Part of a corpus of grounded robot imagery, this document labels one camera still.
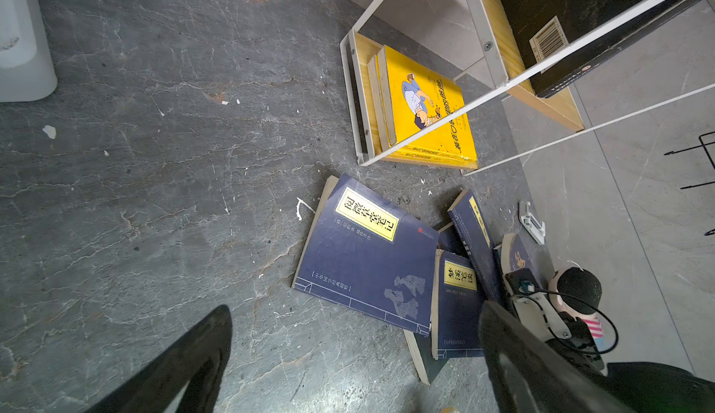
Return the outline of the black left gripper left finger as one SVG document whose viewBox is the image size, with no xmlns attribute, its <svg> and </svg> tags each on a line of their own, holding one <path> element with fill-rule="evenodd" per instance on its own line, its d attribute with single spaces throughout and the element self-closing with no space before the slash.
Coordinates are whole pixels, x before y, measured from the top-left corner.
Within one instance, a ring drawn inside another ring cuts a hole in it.
<svg viewBox="0 0 715 413">
<path fill-rule="evenodd" d="M 216 307 L 89 411 L 163 412 L 180 397 L 178 412 L 212 412 L 230 357 L 232 332 L 229 308 Z"/>
</svg>

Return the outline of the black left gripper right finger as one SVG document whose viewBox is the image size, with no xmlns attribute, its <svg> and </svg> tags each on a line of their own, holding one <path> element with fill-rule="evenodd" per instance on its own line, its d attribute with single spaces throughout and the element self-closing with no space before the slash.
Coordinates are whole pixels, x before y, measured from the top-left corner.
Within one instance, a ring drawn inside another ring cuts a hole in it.
<svg viewBox="0 0 715 413">
<path fill-rule="evenodd" d="M 499 304 L 480 314 L 480 341 L 501 412 L 629 412 Z"/>
</svg>

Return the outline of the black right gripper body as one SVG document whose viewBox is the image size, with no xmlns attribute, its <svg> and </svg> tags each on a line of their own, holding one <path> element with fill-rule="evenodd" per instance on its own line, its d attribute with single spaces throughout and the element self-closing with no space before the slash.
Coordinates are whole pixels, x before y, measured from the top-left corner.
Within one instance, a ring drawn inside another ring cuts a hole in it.
<svg viewBox="0 0 715 413">
<path fill-rule="evenodd" d="M 546 342 L 547 346 L 581 372 L 603 374 L 605 364 L 601 356 L 596 353 L 597 346 L 587 324 L 581 319 L 569 316 L 569 314 L 561 314 L 560 318 L 572 336 L 569 339 L 552 338 Z"/>
</svg>

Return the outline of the yellow cartoon book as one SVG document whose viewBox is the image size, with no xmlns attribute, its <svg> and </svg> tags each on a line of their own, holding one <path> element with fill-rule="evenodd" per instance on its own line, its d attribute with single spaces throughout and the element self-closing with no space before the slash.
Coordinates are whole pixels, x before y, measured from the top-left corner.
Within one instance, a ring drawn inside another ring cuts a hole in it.
<svg viewBox="0 0 715 413">
<path fill-rule="evenodd" d="M 368 65 L 380 146 L 390 149 L 465 105 L 456 83 L 385 45 Z M 391 159 L 475 170 L 479 167 L 467 115 L 420 137 Z"/>
</svg>

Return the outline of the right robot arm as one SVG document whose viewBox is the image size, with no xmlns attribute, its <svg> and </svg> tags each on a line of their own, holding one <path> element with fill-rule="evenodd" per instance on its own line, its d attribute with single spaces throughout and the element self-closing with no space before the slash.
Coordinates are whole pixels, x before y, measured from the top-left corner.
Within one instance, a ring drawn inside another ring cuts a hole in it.
<svg viewBox="0 0 715 413">
<path fill-rule="evenodd" d="M 712 412 L 714 383 L 675 366 L 651 362 L 606 364 L 597 353 L 601 332 L 593 334 L 592 321 L 563 317 L 571 331 L 547 345 L 590 381 L 636 412 Z"/>
</svg>

